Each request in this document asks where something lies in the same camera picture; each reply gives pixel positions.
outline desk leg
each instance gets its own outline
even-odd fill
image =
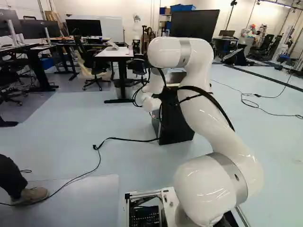
[[[125,98],[125,77],[126,77],[125,61],[119,61],[118,66],[119,66],[119,82],[120,82],[121,97]]]
[[[126,62],[119,61],[119,82],[120,82],[120,89],[121,89],[121,98],[113,99],[113,100],[106,100],[104,103],[132,103],[133,100],[129,98],[125,98],[125,78],[126,78]]]
[[[53,63],[57,69],[57,72],[60,72],[60,68],[59,68],[59,62],[57,61],[56,59],[56,54],[55,54],[55,51],[53,51],[53,48],[50,48],[49,51],[51,52],[51,55],[52,55],[52,59],[53,59]]]
[[[29,51],[27,53],[27,56],[30,62],[30,67],[33,69],[37,77],[37,80],[39,81],[39,87],[30,88],[29,92],[55,91],[55,88],[58,87],[57,86],[53,87],[49,84],[47,76],[42,67],[41,61],[38,57],[38,52]]]
[[[110,80],[114,80],[115,71],[114,71],[114,64],[112,61],[110,62],[110,67],[112,68],[112,75],[110,77]]]
[[[68,58],[70,60],[71,68],[72,68],[72,72],[73,72],[73,75],[68,79],[69,81],[71,81],[71,80],[75,79],[79,73],[76,72],[74,61],[73,61],[73,58],[71,55],[71,49],[69,47],[66,47],[66,52],[67,52]]]
[[[63,53],[63,46],[62,45],[58,45],[57,46],[57,51],[58,54],[60,55],[63,67],[65,69],[65,71],[59,71],[59,72],[55,72],[55,74],[70,74],[72,73],[71,71],[68,70],[67,64],[66,64],[66,59],[64,57],[64,53]]]

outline gray mat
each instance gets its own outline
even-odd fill
[[[31,181],[51,192],[68,180]],[[118,217],[118,175],[87,177],[69,184],[41,204],[24,208],[0,205],[1,227],[115,227]],[[4,190],[0,201],[9,202]]]

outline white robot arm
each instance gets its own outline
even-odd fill
[[[187,76],[180,87],[195,86],[211,92],[208,72],[214,53],[210,44],[197,38],[158,37],[148,47],[148,59],[156,68],[184,67]],[[161,77],[152,75],[145,92],[160,93]],[[195,96],[193,90],[178,90],[179,101]],[[157,109],[159,99],[145,94],[146,110]],[[213,153],[182,164],[174,176],[174,188],[182,209],[199,226],[210,227],[222,215],[258,193],[263,185],[263,170],[250,149],[230,128],[218,108],[199,96],[180,103],[188,125],[204,136]]]

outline blue bin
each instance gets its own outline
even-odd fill
[[[166,30],[170,30],[170,27],[171,27],[171,22],[167,21],[166,22]]]
[[[182,11],[181,6],[183,6],[182,4],[178,4],[178,5],[174,5],[174,6],[170,6],[170,12],[177,12],[177,11]]]
[[[160,7],[160,15],[164,15],[165,14],[165,7]]]
[[[182,6],[182,11],[192,11],[195,10],[196,7],[194,5],[184,5]]]
[[[170,11],[171,12],[192,11],[192,10],[195,10],[195,9],[196,9],[196,7],[194,5],[182,5],[182,4],[178,4],[178,5],[170,6]]]
[[[53,66],[53,59],[52,58],[41,58],[42,67],[44,70],[49,69]]]

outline computer monitor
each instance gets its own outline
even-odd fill
[[[20,20],[25,39],[46,38],[44,20]]]
[[[66,20],[70,35],[102,36],[99,20]]]
[[[22,33],[22,27],[16,11],[9,9],[0,9],[0,36],[11,35],[8,26],[8,20],[13,22],[16,34]]]
[[[211,42],[220,10],[173,12],[170,36],[192,37]]]
[[[221,30],[219,33],[219,36],[227,36],[227,37],[233,37],[236,31],[232,30]]]
[[[61,36],[60,28],[57,21],[44,21],[45,26],[47,27],[48,34],[50,38],[57,38]]]

